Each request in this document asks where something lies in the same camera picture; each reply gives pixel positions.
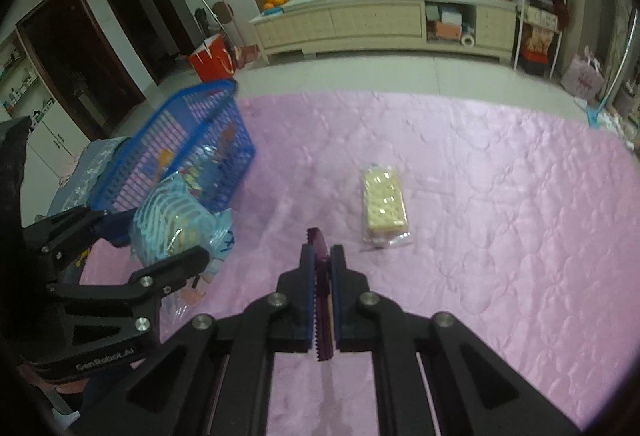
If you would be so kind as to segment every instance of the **doorway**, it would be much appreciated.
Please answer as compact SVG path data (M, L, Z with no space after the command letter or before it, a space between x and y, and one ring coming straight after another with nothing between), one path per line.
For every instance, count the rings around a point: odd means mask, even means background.
M54 97L90 139L105 139L145 100L86 0L44 0L17 23Z
M171 0L107 0L116 19L156 84L174 68L193 42Z

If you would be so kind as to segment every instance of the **roll of tape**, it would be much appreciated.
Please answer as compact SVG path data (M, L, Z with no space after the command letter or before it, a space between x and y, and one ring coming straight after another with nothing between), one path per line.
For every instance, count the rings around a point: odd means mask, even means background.
M476 44L476 39L471 34L462 34L460 38L460 42L462 46L474 46Z

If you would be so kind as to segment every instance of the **cabinet drawer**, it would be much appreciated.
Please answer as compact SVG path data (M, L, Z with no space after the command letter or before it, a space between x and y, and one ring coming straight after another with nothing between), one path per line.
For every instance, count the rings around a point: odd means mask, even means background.
M255 31L265 48L335 37L334 24L328 10L279 16L255 25Z
M60 143L71 155L79 155L89 145L89 139L66 114L59 102L53 104L51 109L45 113L42 122L56 138L56 142Z
M476 44L511 50L516 14L508 10L478 7L476 10Z
M29 135L29 145L58 176L64 175L71 166L73 157L42 124L39 124Z
M419 4L345 7L331 17L338 38L422 35Z

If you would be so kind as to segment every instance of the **patterned fabric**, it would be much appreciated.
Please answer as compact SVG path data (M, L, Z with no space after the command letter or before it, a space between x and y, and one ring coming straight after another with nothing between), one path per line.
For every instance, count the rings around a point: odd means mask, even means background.
M76 170L64 187L58 189L47 216L86 205L98 178L113 158L113 153L128 138L118 137L90 143L82 152Z
M452 312L581 428L609 400L640 344L640 175L617 138L438 96L238 106L256 156L231 202L236 246L194 313L226 317L272 292L319 227L371 289L418 315ZM363 250L372 163L399 171L412 244ZM111 272L130 273L103 266L87 284ZM377 433L370 355L276 356L268 434Z

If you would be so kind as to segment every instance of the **packaged food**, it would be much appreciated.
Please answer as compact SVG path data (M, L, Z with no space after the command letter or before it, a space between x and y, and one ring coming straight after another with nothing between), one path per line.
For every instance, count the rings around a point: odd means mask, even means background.
M391 167L364 171L365 240L375 248L386 248L410 237L400 179Z

